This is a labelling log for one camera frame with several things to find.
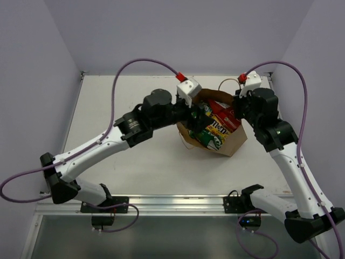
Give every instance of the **white tabletop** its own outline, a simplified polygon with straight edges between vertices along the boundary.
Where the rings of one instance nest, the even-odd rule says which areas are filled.
[[[113,76],[86,76],[73,116],[65,151],[77,147],[106,129],[110,120]],[[216,89],[227,78],[194,76],[203,88]],[[176,93],[173,76],[122,76],[115,91],[115,119],[142,103],[157,88]],[[269,87],[263,77],[262,87]],[[234,94],[238,85],[223,84]],[[114,154],[89,168],[80,177],[107,185],[112,194],[227,194],[253,184],[263,185],[274,194],[289,194],[290,188],[280,169],[243,121],[248,140],[229,158],[182,143],[176,126],[154,132],[147,140]]]

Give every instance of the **wire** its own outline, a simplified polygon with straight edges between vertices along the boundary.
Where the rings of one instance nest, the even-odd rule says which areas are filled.
[[[276,242],[276,240],[274,240],[273,238],[271,238],[269,235],[265,234],[265,233],[262,233],[262,232],[259,232],[259,231],[254,231],[252,232],[251,230],[249,229],[245,229],[246,231],[248,232],[252,232],[254,234],[257,234],[257,235],[260,235],[260,236],[263,236],[263,237],[266,237],[268,238],[269,240],[271,240],[274,245],[275,245],[275,252],[273,255],[271,255],[270,257],[259,257],[259,256],[256,256],[255,254],[253,254],[252,252],[250,252],[245,246],[244,244],[242,243],[241,239],[239,238],[239,226],[241,227],[241,225],[239,224],[241,222],[241,220],[243,219],[244,216],[246,216],[247,214],[251,214],[251,213],[257,213],[257,212],[263,212],[261,209],[254,209],[254,210],[251,210],[249,212],[246,212],[245,214],[243,214],[241,217],[239,217],[238,221],[237,221],[237,224],[236,224],[236,239],[239,243],[239,245],[243,248],[243,250],[249,254],[251,257],[253,258],[256,258],[256,259],[273,259],[277,256],[278,252],[279,252],[279,246],[278,246],[278,243]]]
[[[328,255],[326,255],[326,253],[325,253],[324,251],[322,251],[322,249],[321,249],[320,247],[318,247],[317,244],[315,244],[312,240],[309,240],[309,242],[317,249],[317,251],[319,251],[319,253],[320,253],[321,255],[324,256],[325,259],[330,259],[330,258],[328,257]]]
[[[306,81],[302,75],[302,73],[292,64],[288,63],[288,62],[284,62],[284,61],[278,61],[278,60],[274,60],[274,61],[267,61],[267,62],[263,62],[260,63],[254,67],[252,67],[251,69],[248,70],[248,72],[246,72],[246,75],[248,75],[250,72],[252,72],[253,70],[257,69],[258,67],[267,65],[267,64],[281,64],[281,65],[285,65],[288,66],[290,68],[292,68],[299,76],[299,78],[302,81],[302,85],[303,85],[303,91],[304,91],[304,108],[303,108],[303,116],[302,116],[302,123],[301,123],[301,130],[300,130],[300,134],[299,134],[299,139],[297,142],[297,160],[299,164],[302,164],[302,158],[301,158],[301,144],[302,144],[302,137],[303,137],[303,132],[304,132],[304,128],[305,128],[305,123],[306,123],[306,117],[307,117],[307,106],[308,106],[308,92],[307,92],[307,85],[306,85]],[[300,167],[302,174],[310,188],[310,190],[312,191],[313,195],[315,196],[316,200],[318,201],[319,204],[321,204],[322,200],[319,197],[318,193],[316,192],[313,184],[311,183],[306,170],[303,167]],[[330,213],[328,212],[327,208],[325,206],[321,206],[324,213],[326,214],[326,217],[328,218],[333,230],[334,230],[334,234],[336,236],[337,242],[338,242],[338,246],[339,246],[339,258],[343,259],[344,258],[344,251],[343,251],[343,245],[341,242],[341,237],[340,234],[338,232],[338,229],[332,219],[332,216],[330,215]]]
[[[120,73],[123,71],[123,69],[125,69],[128,65],[132,64],[132,63],[135,63],[135,62],[140,62],[140,61],[148,61],[148,62],[152,62],[152,63],[157,63],[157,64],[160,64],[164,67],[166,67],[167,69],[169,69],[172,73],[174,73],[175,75],[178,75],[178,72],[173,69],[171,66],[161,62],[161,61],[158,61],[158,60],[154,60],[154,59],[150,59],[150,58],[138,58],[138,59],[133,59],[127,63],[125,63],[122,67],[120,67],[120,69],[118,70],[118,72],[116,73],[116,76],[114,78],[114,81],[113,81],[113,86],[112,86],[112,112],[111,112],[111,119],[110,119],[110,123],[109,123],[109,126],[107,128],[107,130],[105,131],[104,135],[99,139],[100,141],[102,141],[104,138],[106,138],[110,132],[110,130],[112,129],[113,127],[113,122],[114,122],[114,111],[115,111],[115,107],[114,107],[114,100],[115,100],[115,86],[116,86],[116,82],[119,78],[119,75]],[[90,148],[94,147],[95,145],[98,145],[97,142],[94,142],[92,144],[90,144],[89,146],[83,148],[82,150],[80,150],[79,152],[76,152],[75,154],[65,158],[65,161],[69,161],[73,158],[76,158],[78,155],[81,155],[83,153],[85,153],[86,151],[88,151]],[[57,162],[53,165],[49,165],[49,166],[45,166],[45,167],[42,167],[42,168],[37,168],[37,169],[33,169],[33,170],[29,170],[29,171],[24,171],[22,173],[18,173],[18,174],[15,174],[9,178],[7,178],[6,180],[4,180],[1,184],[0,184],[0,197],[2,197],[3,199],[7,200],[7,201],[10,201],[10,202],[15,202],[15,203],[29,203],[29,202],[36,202],[36,201],[41,201],[41,200],[44,200],[44,199],[47,199],[47,198],[50,198],[51,195],[47,195],[47,196],[44,196],[44,197],[39,197],[39,198],[36,198],[36,199],[30,199],[30,200],[17,200],[17,199],[13,199],[13,198],[10,198],[8,196],[6,196],[3,192],[3,189],[5,187],[5,185],[14,180],[15,178],[18,178],[18,177],[21,177],[21,176],[24,176],[24,175],[28,175],[28,174],[33,174],[33,173],[37,173],[37,172],[40,172],[40,171],[44,171],[44,170],[47,170],[47,169],[50,169],[50,168],[53,168],[55,166],[59,166],[59,165],[62,165],[63,162]]]
[[[218,91],[220,90],[220,87],[222,86],[222,84],[223,84],[224,82],[226,82],[226,81],[229,81],[229,80],[235,81],[235,82],[238,84],[239,88],[241,89],[241,85],[240,85],[240,83],[239,83],[238,80],[236,80],[236,79],[234,79],[234,78],[226,78],[226,79],[224,79],[223,81],[220,82],[220,84],[219,84],[219,86],[218,86]]]
[[[186,145],[186,143],[184,142],[184,139],[183,139],[182,134],[181,134],[180,131],[178,132],[178,134],[180,135],[181,142],[182,142],[182,144],[186,147],[186,149],[191,150],[191,149],[195,148],[195,146],[193,146],[193,145],[191,145],[191,147],[188,147],[188,146]]]
[[[230,197],[230,195],[233,193],[237,193],[237,197],[238,197],[238,191],[236,191],[236,190],[232,190],[227,196]]]
[[[116,204],[116,205],[112,205],[112,206],[108,206],[108,207],[99,207],[99,206],[95,206],[95,205],[92,205],[89,203],[87,203],[87,205],[92,207],[92,208],[95,208],[95,209],[113,209],[113,208],[117,208],[117,207],[127,206],[127,207],[133,207],[136,210],[136,217],[135,217],[135,219],[133,219],[133,221],[130,224],[128,224],[122,228],[118,228],[118,229],[103,229],[103,228],[97,229],[96,228],[98,231],[101,231],[101,232],[114,233],[114,232],[119,232],[119,231],[125,230],[125,229],[131,227],[139,218],[139,209],[137,208],[136,205],[133,205],[130,203]]]

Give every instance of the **paper bag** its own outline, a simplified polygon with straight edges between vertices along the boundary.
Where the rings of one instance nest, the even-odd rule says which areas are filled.
[[[211,90],[211,89],[202,89],[197,96],[194,97],[193,103],[200,103],[201,101],[206,101],[206,100],[214,100],[219,103],[227,104],[227,105],[232,105],[233,97],[231,94],[228,94],[223,91],[216,91],[216,90]],[[181,124],[177,124],[177,128],[183,137],[183,139],[195,146],[202,148],[206,151],[211,151],[215,152],[218,154],[222,155],[227,155],[227,156],[232,156],[235,154],[235,152],[243,145],[243,143],[247,140],[247,135],[243,129],[242,124],[231,134],[229,134],[225,138],[225,142],[222,144],[220,149],[218,150],[212,150],[208,149],[205,146],[203,146],[197,139],[192,138],[189,134],[189,131]]]

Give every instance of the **purple wall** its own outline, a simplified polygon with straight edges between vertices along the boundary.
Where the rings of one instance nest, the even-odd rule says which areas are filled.
[[[335,206],[345,208],[345,85],[344,0],[316,0],[290,43],[284,61],[291,62],[305,76],[308,87],[308,115],[302,149],[315,178]],[[279,66],[273,83],[280,97],[283,118],[297,130],[301,124],[303,91],[297,76]],[[339,230],[345,240],[345,222]],[[329,233],[332,254],[338,248]]]
[[[313,0],[45,2],[76,64],[92,74],[138,57],[185,73],[236,74],[281,59]],[[139,64],[125,73],[168,71]]]
[[[79,88],[79,70],[41,0],[0,5],[0,181],[60,152]],[[41,173],[8,184],[11,197],[37,197]],[[1,258],[19,258],[35,204],[0,199]]]

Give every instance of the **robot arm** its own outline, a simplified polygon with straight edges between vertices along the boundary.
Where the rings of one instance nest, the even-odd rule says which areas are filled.
[[[44,171],[53,202],[60,204],[75,199],[101,207],[113,205],[112,196],[104,184],[90,183],[78,176],[108,156],[152,138],[153,131],[159,128],[177,122],[195,132],[207,127],[213,120],[204,114],[201,106],[192,104],[192,98],[200,90],[201,86],[195,80],[185,79],[177,85],[176,103],[172,104],[172,96],[168,91],[156,89],[144,98],[142,104],[116,120],[103,140],[100,139],[105,132],[66,153],[42,155],[42,166],[57,164]],[[96,145],[79,154],[93,143]]]
[[[247,208],[260,208],[278,218],[285,224],[290,236],[302,243],[331,228],[321,205],[327,209],[336,224],[345,219],[345,213],[342,208],[334,208],[327,199],[302,153],[302,164],[298,163],[298,138],[292,126],[278,118],[278,97],[271,89],[259,88],[260,83],[260,77],[252,71],[245,86],[236,91],[234,114],[237,119],[245,119],[253,127],[255,137],[281,169],[296,204],[270,194],[259,185],[244,189],[242,202]],[[318,203],[310,190],[301,167],[322,197],[322,204]]]

